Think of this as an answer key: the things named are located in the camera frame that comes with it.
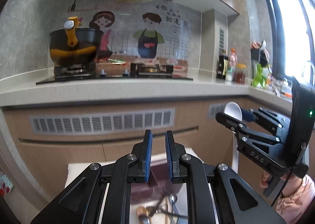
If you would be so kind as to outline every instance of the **black cable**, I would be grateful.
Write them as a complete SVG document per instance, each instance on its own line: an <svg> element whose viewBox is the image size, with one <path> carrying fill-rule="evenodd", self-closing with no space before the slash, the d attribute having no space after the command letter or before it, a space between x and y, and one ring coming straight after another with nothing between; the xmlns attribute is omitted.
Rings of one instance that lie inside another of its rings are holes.
<svg viewBox="0 0 315 224"><path fill-rule="evenodd" d="M279 196L280 196L280 194L282 193L282 191L283 191L284 187L285 187L285 186L286 186L286 184L288 183L288 181L289 181L289 179L290 179L290 177L291 177L291 175L292 175L292 171L293 171L293 168L291 168L291 170L290 170L290 172L289 172L288 177L286 178L285 182L283 183L283 185L282 185L282 187L281 187L281 189L280 189L279 193L277 194L276 198L275 198L275 199L274 199L274 201L272 202L271 207L273 207L273 205L274 205L274 204L275 204L275 202L277 201L278 197L279 197Z"/></svg>

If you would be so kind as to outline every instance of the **metal spoon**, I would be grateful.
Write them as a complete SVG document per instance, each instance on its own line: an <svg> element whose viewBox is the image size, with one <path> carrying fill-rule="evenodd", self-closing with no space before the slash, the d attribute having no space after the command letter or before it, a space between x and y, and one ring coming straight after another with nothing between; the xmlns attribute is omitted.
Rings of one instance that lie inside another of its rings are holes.
<svg viewBox="0 0 315 224"><path fill-rule="evenodd" d="M176 214L178 214L178 211L177 211L177 208L176 208L176 205L175 203L177 202L177 196L175 194L170 194L169 195L169 201L172 205L172 213L173 213L173 210Z"/></svg>

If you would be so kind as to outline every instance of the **black pot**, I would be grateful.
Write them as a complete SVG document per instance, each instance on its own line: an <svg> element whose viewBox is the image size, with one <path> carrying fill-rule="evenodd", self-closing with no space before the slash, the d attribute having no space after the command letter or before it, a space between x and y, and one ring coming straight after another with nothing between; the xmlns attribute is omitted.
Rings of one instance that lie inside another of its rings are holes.
<svg viewBox="0 0 315 224"><path fill-rule="evenodd" d="M68 46L65 30L50 33L49 52L56 65L69 67L73 64L86 64L95 58L103 32L89 28L78 28L75 32L78 39L75 47Z"/></svg>

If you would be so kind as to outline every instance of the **human hand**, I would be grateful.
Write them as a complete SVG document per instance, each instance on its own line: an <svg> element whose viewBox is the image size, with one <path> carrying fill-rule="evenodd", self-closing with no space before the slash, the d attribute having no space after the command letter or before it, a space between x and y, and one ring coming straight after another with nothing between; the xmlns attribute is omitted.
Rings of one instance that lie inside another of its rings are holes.
<svg viewBox="0 0 315 224"><path fill-rule="evenodd" d="M284 176L281 177L282 180L286 180L286 178L288 177L289 173L286 173ZM260 183L259 185L262 188L267 188L268 187L268 178L270 177L270 174L267 173L266 171L264 171L262 173L262 176L260 178ZM291 175L291 177L289 178L286 186L284 187L283 191L282 191L282 195L283 197L289 197L290 195L292 195L295 191L297 191L297 189L301 186L302 184L302 179L295 176L294 174Z"/></svg>

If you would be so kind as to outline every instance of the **black apron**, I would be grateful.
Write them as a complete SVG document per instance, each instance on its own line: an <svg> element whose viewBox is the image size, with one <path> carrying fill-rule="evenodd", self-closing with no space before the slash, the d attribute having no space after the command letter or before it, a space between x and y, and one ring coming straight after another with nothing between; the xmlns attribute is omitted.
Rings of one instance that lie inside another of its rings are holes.
<svg viewBox="0 0 315 224"><path fill-rule="evenodd" d="M157 47L158 47L158 35L155 31L155 37L148 37L145 36L146 29L142 32L141 36L138 40L138 53L141 58L155 58L157 54ZM144 44L151 44L149 48L145 47Z"/></svg>

